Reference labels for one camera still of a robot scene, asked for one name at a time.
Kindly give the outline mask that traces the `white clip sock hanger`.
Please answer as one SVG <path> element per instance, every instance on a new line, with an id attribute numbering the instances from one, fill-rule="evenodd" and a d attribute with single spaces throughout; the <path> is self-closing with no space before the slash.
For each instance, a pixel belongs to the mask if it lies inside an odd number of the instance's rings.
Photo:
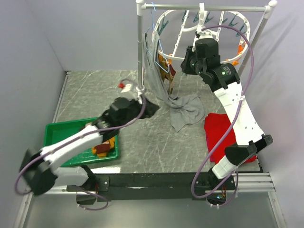
<path id="1" fill-rule="evenodd" d="M 165 54 L 164 52 L 162 52 L 160 49 L 158 51 L 158 54 L 163 54 L 164 57 L 171 59 L 171 60 L 177 60 L 177 61 L 183 61 L 184 58 L 183 57 L 177 57 L 175 56 L 175 53 L 179 47 L 179 43 L 180 43 L 180 39 L 182 34 L 187 33 L 187 32 L 196 32 L 196 31 L 204 31 L 207 30 L 205 24 L 208 23 L 210 20 L 212 20 L 212 18 L 209 18 L 209 14 L 210 12 L 205 10 L 205 5 L 204 3 L 199 4 L 199 10 L 194 18 L 194 23 L 196 23 L 197 25 L 191 27 L 191 28 L 186 28 L 185 24 L 186 21 L 188 19 L 189 16 L 189 10 L 185 10 L 184 14 L 183 14 L 183 19 L 181 20 L 182 24 L 181 24 L 181 29 L 180 32 L 178 34 L 178 38 L 177 41 L 175 43 L 174 46 L 174 50 L 173 53 L 171 54 Z M 242 27 L 238 30 L 236 36 L 240 37 L 239 40 L 239 44 L 238 44 L 238 51 L 237 51 L 237 55 L 231 59 L 226 59 L 225 61 L 222 61 L 222 63 L 231 63 L 232 65 L 236 66 L 239 64 L 240 59 L 242 58 L 242 56 L 244 55 L 245 51 L 248 49 L 248 44 L 246 43 L 246 39 L 249 40 L 250 38 L 250 32 L 251 32 L 251 26 L 249 21 L 247 20 L 247 18 L 241 14 L 238 11 L 221 11 L 221 15 L 219 18 L 219 23 L 218 25 L 224 25 L 224 23 L 227 21 L 226 18 L 224 18 L 226 13 L 230 13 L 233 15 L 233 18 L 239 18 L 240 20 L 243 21 Z M 219 36 L 220 36 L 220 32 L 221 32 L 221 28 L 217 27 L 216 31 L 212 31 L 212 35 L 213 35 L 213 39 L 216 41 L 219 41 Z"/>

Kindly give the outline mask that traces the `mustard yellow sock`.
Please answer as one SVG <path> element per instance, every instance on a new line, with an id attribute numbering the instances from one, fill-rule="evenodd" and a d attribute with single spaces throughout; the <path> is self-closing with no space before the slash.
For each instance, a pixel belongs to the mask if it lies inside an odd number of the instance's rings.
<path id="1" fill-rule="evenodd" d="M 115 138 L 112 137 L 111 139 L 105 141 L 105 142 L 102 143 L 102 144 L 110 144 L 111 149 L 113 149 L 113 148 L 115 147 Z"/>
<path id="2" fill-rule="evenodd" d="M 103 158 L 111 157 L 112 153 L 111 152 L 103 152 L 103 153 L 98 153 L 96 155 L 99 159 L 103 159 Z"/>

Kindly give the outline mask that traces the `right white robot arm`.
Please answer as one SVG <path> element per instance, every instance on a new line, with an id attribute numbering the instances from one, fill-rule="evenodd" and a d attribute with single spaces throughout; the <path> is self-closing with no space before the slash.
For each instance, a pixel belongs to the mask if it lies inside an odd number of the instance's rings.
<path id="1" fill-rule="evenodd" d="M 257 124 L 243 94 L 242 84 L 231 63 L 220 62 L 219 44 L 212 38 L 201 38 L 186 49 L 182 72 L 199 75 L 221 102 L 233 125 L 236 143 L 225 148 L 225 155 L 210 170 L 209 186 L 215 190 L 225 184 L 225 177 L 273 143 Z"/>

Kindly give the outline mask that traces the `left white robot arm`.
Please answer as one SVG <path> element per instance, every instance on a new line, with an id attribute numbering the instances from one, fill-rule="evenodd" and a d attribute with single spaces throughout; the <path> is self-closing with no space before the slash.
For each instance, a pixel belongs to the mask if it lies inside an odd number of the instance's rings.
<path id="1" fill-rule="evenodd" d="M 39 151 L 27 149 L 18 177 L 25 180 L 30 192 L 35 196 L 60 185 L 72 185 L 85 191 L 94 190 L 97 180 L 86 165 L 64 168 L 62 164 L 115 137 L 121 128 L 133 124 L 136 120 L 154 116 L 160 107 L 144 95 L 140 98 L 141 101 L 119 97 L 78 133 Z"/>

